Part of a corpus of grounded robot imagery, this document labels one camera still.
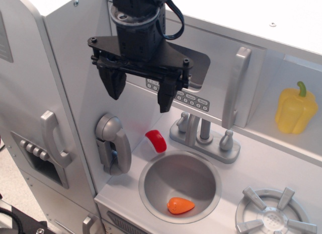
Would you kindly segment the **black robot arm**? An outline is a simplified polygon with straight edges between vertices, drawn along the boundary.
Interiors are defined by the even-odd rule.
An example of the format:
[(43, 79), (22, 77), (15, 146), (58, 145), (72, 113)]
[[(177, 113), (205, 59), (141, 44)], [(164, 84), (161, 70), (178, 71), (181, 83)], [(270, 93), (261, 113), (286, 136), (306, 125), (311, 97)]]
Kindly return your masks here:
[(117, 36), (91, 37), (88, 46), (100, 78), (117, 100), (125, 88), (126, 75), (132, 74), (159, 83), (157, 102), (160, 112), (170, 110), (177, 91), (190, 83), (192, 60), (173, 48), (169, 41), (179, 38), (184, 26), (166, 35), (168, 6), (185, 23), (172, 0), (112, 0), (110, 16)]

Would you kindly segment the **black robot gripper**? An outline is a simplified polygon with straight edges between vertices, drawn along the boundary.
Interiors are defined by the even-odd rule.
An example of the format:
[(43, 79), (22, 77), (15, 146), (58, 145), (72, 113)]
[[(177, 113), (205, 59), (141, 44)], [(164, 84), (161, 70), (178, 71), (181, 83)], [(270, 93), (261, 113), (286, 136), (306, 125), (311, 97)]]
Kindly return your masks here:
[(168, 112), (177, 91), (187, 88), (192, 60), (176, 51), (168, 42), (179, 38), (184, 28), (166, 35), (165, 6), (132, 8), (112, 6), (112, 22), (116, 36), (95, 36), (88, 39), (93, 64), (109, 94), (118, 100), (126, 85), (126, 74), (159, 82), (157, 102), (161, 113)]

